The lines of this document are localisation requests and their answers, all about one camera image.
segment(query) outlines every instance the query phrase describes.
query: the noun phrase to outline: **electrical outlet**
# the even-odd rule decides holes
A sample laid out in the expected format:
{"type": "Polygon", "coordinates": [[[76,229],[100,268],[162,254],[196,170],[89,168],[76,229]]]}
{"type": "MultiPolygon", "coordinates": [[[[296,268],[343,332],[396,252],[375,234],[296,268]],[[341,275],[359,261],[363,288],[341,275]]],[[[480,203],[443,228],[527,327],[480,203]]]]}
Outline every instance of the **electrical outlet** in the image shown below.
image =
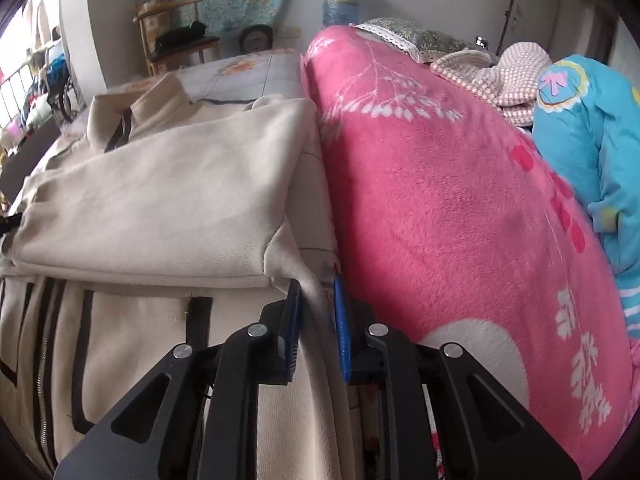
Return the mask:
{"type": "Polygon", "coordinates": [[[300,37],[300,27],[279,27],[276,29],[276,38],[281,40],[295,40],[300,37]]]}

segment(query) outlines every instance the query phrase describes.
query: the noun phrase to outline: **checkered cloth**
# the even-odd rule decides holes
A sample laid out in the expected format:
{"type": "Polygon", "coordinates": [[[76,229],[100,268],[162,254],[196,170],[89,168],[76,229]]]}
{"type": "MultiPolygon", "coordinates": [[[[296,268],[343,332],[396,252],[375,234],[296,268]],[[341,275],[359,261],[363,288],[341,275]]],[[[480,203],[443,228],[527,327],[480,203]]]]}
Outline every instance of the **checkered cloth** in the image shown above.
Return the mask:
{"type": "Polygon", "coordinates": [[[531,126],[538,76],[550,65],[537,43],[515,43],[496,66],[489,53],[461,50],[436,60],[431,70],[489,103],[514,126],[531,126]]]}

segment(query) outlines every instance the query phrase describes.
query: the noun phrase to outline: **pink blanket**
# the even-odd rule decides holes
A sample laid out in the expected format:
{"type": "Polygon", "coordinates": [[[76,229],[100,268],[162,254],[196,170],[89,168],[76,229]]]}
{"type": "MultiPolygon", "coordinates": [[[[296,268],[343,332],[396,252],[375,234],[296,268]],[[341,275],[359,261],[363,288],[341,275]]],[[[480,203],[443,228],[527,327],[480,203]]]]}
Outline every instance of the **pink blanket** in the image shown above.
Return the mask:
{"type": "Polygon", "coordinates": [[[587,478],[632,415],[620,300],[570,186],[487,104],[366,32],[309,47],[351,294],[462,343],[587,478]]]}

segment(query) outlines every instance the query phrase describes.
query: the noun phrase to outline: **blue gripper pad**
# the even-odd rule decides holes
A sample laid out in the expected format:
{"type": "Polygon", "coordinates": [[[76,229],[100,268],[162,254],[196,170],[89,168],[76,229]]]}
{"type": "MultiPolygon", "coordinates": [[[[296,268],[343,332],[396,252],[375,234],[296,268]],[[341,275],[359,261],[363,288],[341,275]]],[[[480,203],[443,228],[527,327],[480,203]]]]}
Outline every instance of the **blue gripper pad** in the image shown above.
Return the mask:
{"type": "Polygon", "coordinates": [[[334,317],[335,330],[338,335],[338,354],[340,355],[340,370],[342,380],[348,383],[351,380],[351,334],[347,323],[347,311],[349,297],[344,280],[340,274],[334,276],[334,317]]]}

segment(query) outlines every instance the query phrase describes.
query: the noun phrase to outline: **pillow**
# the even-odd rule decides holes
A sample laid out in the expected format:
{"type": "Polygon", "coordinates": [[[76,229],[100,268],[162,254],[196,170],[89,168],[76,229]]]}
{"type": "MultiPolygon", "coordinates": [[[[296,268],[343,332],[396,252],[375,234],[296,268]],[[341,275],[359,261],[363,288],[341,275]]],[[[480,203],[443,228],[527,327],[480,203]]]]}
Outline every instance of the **pillow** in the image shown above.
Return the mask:
{"type": "Polygon", "coordinates": [[[431,63],[445,54],[465,48],[486,50],[468,41],[457,40],[437,30],[428,30],[407,20],[376,18],[354,27],[366,30],[406,52],[416,63],[431,63]]]}

